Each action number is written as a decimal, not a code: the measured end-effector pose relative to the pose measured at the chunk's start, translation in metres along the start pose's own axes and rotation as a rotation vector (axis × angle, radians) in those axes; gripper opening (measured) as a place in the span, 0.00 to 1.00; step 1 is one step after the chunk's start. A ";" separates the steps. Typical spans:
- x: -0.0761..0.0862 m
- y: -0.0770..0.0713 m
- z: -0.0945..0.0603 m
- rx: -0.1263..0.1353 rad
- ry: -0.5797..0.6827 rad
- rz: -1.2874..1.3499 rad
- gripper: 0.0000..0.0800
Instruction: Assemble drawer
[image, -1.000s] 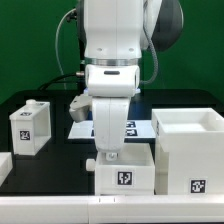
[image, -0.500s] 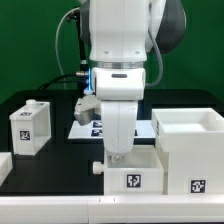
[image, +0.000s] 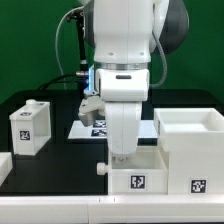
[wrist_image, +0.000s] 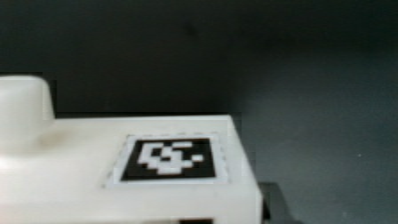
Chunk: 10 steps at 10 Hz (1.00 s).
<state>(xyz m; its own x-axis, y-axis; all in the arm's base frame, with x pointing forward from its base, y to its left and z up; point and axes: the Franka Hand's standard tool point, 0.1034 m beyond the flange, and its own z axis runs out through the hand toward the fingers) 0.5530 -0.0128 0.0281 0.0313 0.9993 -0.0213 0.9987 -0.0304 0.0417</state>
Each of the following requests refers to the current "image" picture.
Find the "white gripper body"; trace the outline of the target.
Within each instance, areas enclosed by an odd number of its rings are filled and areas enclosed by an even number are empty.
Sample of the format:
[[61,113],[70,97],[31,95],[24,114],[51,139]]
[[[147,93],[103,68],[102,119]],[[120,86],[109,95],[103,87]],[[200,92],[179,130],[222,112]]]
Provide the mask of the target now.
[[108,148],[113,157],[132,157],[137,149],[141,102],[106,102]]

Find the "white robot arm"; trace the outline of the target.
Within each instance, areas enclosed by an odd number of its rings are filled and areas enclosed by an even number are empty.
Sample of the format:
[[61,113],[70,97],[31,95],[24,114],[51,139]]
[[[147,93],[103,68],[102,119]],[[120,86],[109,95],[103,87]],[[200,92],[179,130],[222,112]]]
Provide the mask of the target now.
[[148,68],[151,56],[165,56],[183,43],[189,29],[187,9],[183,0],[89,0],[84,29],[94,47],[94,65],[80,118],[90,125],[101,112],[111,156],[132,157],[142,103],[154,87]]

